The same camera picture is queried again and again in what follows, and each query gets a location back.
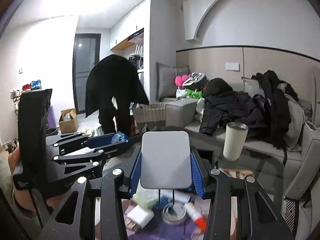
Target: black pants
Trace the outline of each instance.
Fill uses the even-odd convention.
[[[117,117],[118,129],[128,137],[130,136],[131,119],[130,119],[130,103],[126,99],[116,97],[118,110],[111,104],[108,107],[99,110],[99,122],[105,134],[115,133],[115,123],[113,117]]]

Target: wall outlet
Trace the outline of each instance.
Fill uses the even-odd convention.
[[[240,71],[240,63],[226,62],[226,70]]]

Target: black puffer jacket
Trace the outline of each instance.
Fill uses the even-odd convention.
[[[225,127],[228,122],[246,124],[249,127],[249,137],[267,127],[261,111],[248,93],[234,92],[221,78],[209,81],[203,97],[205,107],[200,125],[201,133],[212,135],[218,125]]]

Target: pink plush toy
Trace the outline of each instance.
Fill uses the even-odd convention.
[[[174,83],[176,84],[177,87],[181,88],[182,84],[189,78],[191,77],[191,74],[189,75],[183,75],[183,76],[176,76],[176,79]]]

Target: wooden shelf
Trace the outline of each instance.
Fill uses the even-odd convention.
[[[121,41],[120,43],[118,43],[116,46],[114,46],[112,49],[116,49],[116,50],[126,50],[127,48],[133,46],[134,43],[128,41],[128,39],[125,39],[124,41]]]

